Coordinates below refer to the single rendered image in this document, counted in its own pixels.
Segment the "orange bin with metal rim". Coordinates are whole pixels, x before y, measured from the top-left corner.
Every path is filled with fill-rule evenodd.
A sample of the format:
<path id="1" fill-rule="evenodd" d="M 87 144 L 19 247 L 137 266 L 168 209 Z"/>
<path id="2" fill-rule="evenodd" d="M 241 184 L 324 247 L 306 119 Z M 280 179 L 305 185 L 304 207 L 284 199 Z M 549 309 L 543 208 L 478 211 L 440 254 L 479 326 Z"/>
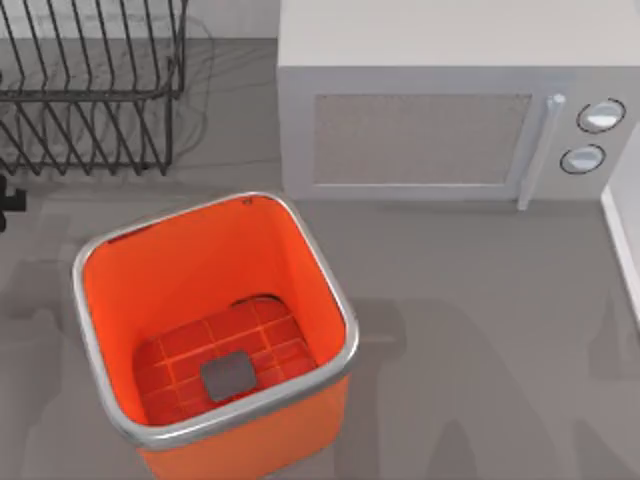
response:
<path id="1" fill-rule="evenodd" d="M 336 439 L 359 326 L 282 197 L 109 232 L 78 253 L 72 290 L 103 408 L 156 480 L 258 480 Z M 200 368 L 234 351 L 257 386 L 213 402 Z"/>

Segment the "grey square coaster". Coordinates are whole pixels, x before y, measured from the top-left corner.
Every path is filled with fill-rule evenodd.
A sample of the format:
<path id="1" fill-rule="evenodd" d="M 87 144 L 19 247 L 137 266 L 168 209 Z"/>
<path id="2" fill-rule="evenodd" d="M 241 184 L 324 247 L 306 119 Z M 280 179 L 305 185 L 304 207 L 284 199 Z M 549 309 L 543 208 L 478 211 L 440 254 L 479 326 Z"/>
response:
<path id="1" fill-rule="evenodd" d="M 250 356 L 234 351 L 203 364 L 200 377 L 209 399 L 225 402 L 257 386 L 257 376 Z"/>

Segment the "pale microwave oven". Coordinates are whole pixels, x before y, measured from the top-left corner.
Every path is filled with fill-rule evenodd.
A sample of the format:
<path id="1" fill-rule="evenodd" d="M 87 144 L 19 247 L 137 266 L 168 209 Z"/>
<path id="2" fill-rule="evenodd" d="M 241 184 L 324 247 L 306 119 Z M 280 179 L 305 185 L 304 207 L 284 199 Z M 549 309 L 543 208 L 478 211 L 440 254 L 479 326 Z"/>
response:
<path id="1" fill-rule="evenodd" d="M 282 0 L 277 86 L 288 66 L 528 73 L 546 98 L 566 96 L 531 202 L 598 199 L 640 136 L 640 0 Z M 608 98 L 625 105 L 622 122 L 583 132 L 578 113 Z M 565 173 L 562 155 L 589 144 L 604 163 Z"/>

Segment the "microwave oven door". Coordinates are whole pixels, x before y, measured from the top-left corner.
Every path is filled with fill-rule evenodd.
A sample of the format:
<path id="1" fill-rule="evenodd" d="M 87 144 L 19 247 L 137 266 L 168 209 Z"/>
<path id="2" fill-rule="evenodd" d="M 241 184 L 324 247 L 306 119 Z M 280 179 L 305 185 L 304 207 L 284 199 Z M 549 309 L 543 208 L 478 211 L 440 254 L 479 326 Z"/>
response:
<path id="1" fill-rule="evenodd" d="M 545 89 L 508 69 L 283 67 L 282 175 L 297 199 L 512 201 Z"/>

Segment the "large microwave knob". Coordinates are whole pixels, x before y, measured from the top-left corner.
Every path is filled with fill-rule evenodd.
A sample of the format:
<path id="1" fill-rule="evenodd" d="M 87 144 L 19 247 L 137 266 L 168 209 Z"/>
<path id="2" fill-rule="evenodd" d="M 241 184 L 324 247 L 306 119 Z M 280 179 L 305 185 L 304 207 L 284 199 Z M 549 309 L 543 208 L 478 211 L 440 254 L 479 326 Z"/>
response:
<path id="1" fill-rule="evenodd" d="M 586 133 L 600 134 L 612 130 L 626 115 L 625 105 L 613 98 L 585 105 L 577 115 L 577 126 Z"/>

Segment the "small microwave knob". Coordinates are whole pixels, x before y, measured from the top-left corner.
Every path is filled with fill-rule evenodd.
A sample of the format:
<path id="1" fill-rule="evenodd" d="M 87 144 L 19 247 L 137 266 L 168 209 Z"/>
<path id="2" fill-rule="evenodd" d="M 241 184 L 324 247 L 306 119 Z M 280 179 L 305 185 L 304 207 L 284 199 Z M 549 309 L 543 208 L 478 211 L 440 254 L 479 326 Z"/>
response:
<path id="1" fill-rule="evenodd" d="M 605 150 L 595 144 L 566 151 L 560 161 L 560 168 L 569 175 L 585 175 L 597 170 L 606 159 Z"/>

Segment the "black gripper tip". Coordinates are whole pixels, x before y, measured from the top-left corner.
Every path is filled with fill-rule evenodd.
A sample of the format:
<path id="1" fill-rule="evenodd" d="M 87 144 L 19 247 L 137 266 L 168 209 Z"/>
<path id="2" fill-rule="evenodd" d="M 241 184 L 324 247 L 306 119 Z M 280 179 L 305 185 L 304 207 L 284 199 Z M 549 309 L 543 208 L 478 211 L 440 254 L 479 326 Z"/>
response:
<path id="1" fill-rule="evenodd" d="M 0 174 L 0 234 L 6 231 L 6 213 L 24 213 L 27 211 L 27 192 L 17 188 L 8 192 L 7 178 Z"/>

